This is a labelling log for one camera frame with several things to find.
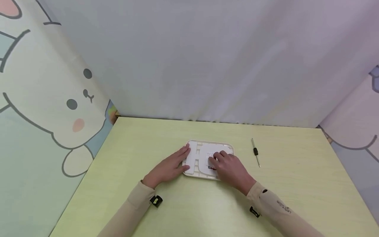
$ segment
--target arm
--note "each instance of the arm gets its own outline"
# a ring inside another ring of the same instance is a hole
[[[154,189],[139,181],[124,204],[99,233],[98,237],[131,236],[149,208],[149,201],[154,195]]]
[[[286,237],[323,237],[323,235],[287,207],[273,192],[256,182],[247,194],[251,205]]]
[[[209,161],[217,169],[219,179],[243,193],[251,206],[266,217],[282,235],[323,237],[320,232],[287,207],[278,196],[255,181],[237,156],[221,151],[214,153],[214,157],[209,157]]]
[[[186,146],[162,160],[153,170],[139,181],[129,194],[124,204],[105,225],[97,237],[129,237],[150,206],[150,199],[155,195],[155,188],[162,182],[168,182],[189,169],[188,165],[179,166],[190,153]]]

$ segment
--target screwdriver handle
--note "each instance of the screwdriver handle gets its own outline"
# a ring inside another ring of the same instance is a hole
[[[253,151],[254,151],[254,155],[258,155],[258,149],[257,148],[254,148]]]

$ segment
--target hand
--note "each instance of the hand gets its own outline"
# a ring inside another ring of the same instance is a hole
[[[237,156],[221,151],[220,153],[214,153],[213,157],[208,159],[215,167],[218,178],[239,190],[245,196],[256,183]]]
[[[190,168],[189,165],[178,167],[180,163],[187,158],[190,151],[189,144],[180,148],[177,152],[157,164],[157,166],[145,176],[142,183],[155,189],[160,183],[168,182],[178,177],[181,173]]]

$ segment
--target white curtain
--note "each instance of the white curtain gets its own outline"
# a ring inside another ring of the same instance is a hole
[[[127,116],[316,127],[379,61],[377,0],[45,1]]]

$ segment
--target bunny paw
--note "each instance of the bunny paw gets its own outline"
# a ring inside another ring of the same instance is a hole
[[[81,146],[67,154],[62,164],[62,171],[68,177],[76,177],[84,174],[92,161],[91,152],[86,146]]]

